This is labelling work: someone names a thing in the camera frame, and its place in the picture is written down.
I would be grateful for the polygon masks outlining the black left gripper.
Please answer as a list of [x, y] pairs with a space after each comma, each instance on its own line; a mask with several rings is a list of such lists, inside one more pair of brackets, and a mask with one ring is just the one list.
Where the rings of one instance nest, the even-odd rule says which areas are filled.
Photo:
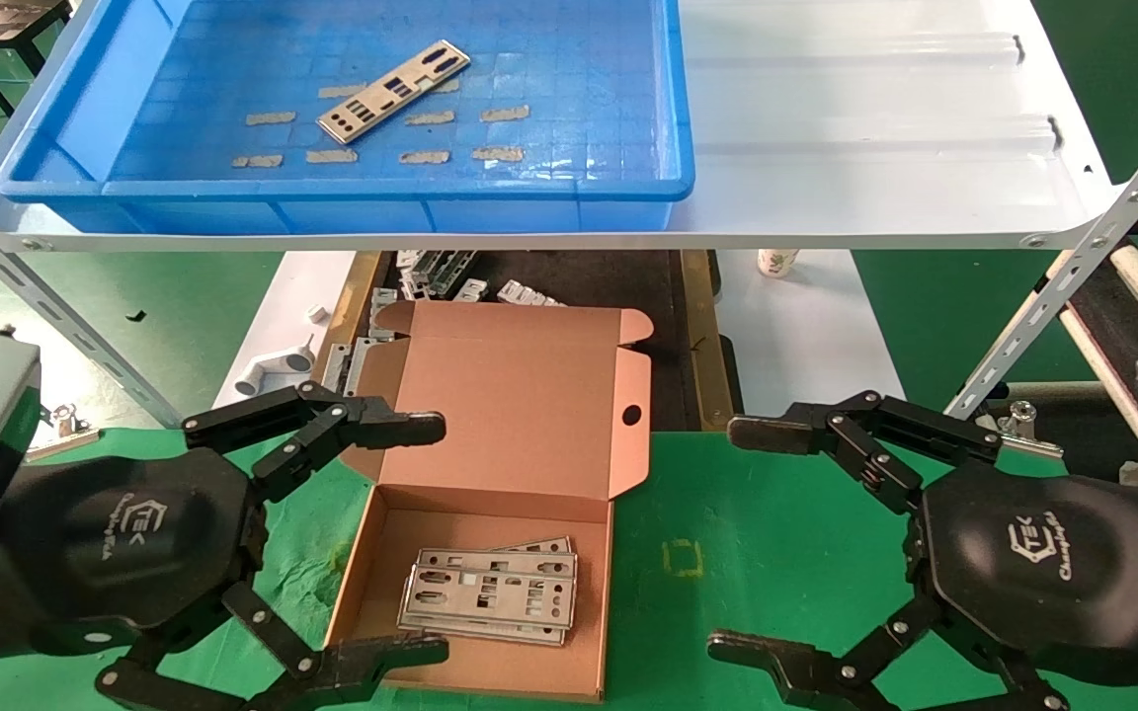
[[[437, 634], [312, 651], [248, 584], [266, 544], [262, 501], [283, 501], [349, 448], [424, 446], [446, 433], [437, 411], [398, 413], [384, 397], [306, 381], [185, 419], [192, 450], [173, 458], [22, 468], [0, 501], [0, 659], [132, 644], [94, 680], [126, 710], [319, 710], [369, 701], [398, 668], [442, 665], [448, 640]], [[251, 482], [220, 455], [277, 437], [284, 441], [253, 465]], [[275, 683], [241, 698], [158, 673], [168, 652], [193, 647], [229, 615], [284, 668]]]

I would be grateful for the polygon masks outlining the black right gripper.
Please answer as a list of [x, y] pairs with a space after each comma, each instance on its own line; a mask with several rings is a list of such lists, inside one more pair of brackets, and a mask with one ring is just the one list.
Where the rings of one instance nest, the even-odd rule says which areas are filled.
[[831, 405], [795, 402], [781, 416], [736, 415], [726, 433], [744, 450], [825, 454], [892, 513], [920, 509], [929, 559], [918, 589], [935, 597], [916, 595], [843, 658], [721, 629], [707, 639], [714, 661], [767, 672], [781, 701], [805, 710], [894, 710], [875, 681], [934, 630], [1006, 685], [947, 710], [1067, 710], [1034, 668], [1138, 685], [1138, 489], [1077, 476], [951, 472], [921, 504], [920, 473], [889, 444], [948, 465], [992, 464], [1000, 437], [871, 390]]

